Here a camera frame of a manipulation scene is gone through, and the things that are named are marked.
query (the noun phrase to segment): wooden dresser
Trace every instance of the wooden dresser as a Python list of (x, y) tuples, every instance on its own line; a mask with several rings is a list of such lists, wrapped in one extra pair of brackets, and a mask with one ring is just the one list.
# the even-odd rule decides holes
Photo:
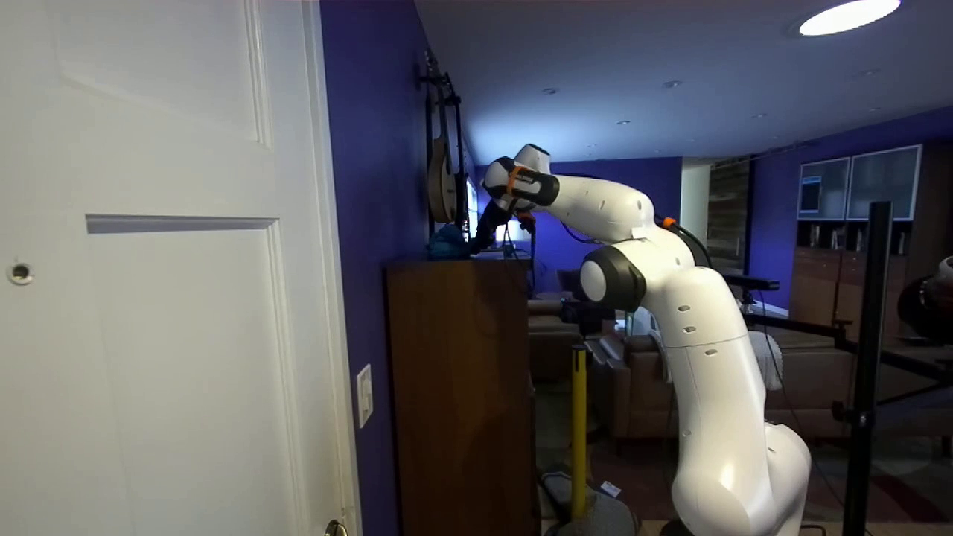
[(386, 265), (402, 536), (539, 533), (523, 261)]

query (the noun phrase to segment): blue wall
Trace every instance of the blue wall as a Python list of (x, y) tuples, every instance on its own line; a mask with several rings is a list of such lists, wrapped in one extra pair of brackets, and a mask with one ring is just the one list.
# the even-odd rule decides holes
[(420, 255), (426, 52), (414, 0), (321, 0), (331, 148), (341, 244), (347, 358), (376, 368), (376, 416), (358, 432), (367, 536), (397, 536), (397, 462), (385, 325), (385, 261)]
[[(626, 180), (654, 203), (654, 215), (678, 218), (682, 160), (678, 157), (641, 157), (641, 160), (560, 160), (551, 163), (560, 175), (598, 175)], [(557, 274), (574, 271), (593, 244), (578, 242), (566, 227), (536, 210), (536, 292), (560, 289)]]
[(749, 274), (770, 276), (781, 292), (764, 300), (788, 307), (794, 261), (799, 167), (806, 160), (874, 152), (909, 142), (953, 139), (953, 109), (882, 122), (752, 157)]

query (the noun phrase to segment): lamp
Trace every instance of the lamp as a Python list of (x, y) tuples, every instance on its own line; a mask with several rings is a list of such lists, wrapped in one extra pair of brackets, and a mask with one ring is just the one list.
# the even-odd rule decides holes
[(900, 0), (839, 0), (815, 14), (809, 14), (799, 32), (802, 36), (833, 36), (867, 27), (900, 8)]

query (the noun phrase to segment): wall outlet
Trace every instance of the wall outlet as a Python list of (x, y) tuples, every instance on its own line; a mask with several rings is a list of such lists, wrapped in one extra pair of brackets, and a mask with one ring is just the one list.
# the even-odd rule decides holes
[(367, 426), (367, 419), (376, 413), (376, 378), (368, 362), (358, 373), (358, 429)]

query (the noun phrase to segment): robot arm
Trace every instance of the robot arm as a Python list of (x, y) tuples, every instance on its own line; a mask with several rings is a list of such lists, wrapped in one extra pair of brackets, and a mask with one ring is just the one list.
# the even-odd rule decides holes
[(675, 233), (654, 227), (653, 198), (606, 180), (551, 175), (529, 146), (499, 157), (484, 215), (542, 207), (602, 246), (580, 265), (580, 289), (605, 310), (645, 307), (678, 401), (678, 471), (673, 504), (691, 533), (802, 529), (809, 453), (787, 426), (761, 419), (764, 384), (746, 325), (723, 276), (697, 268)]

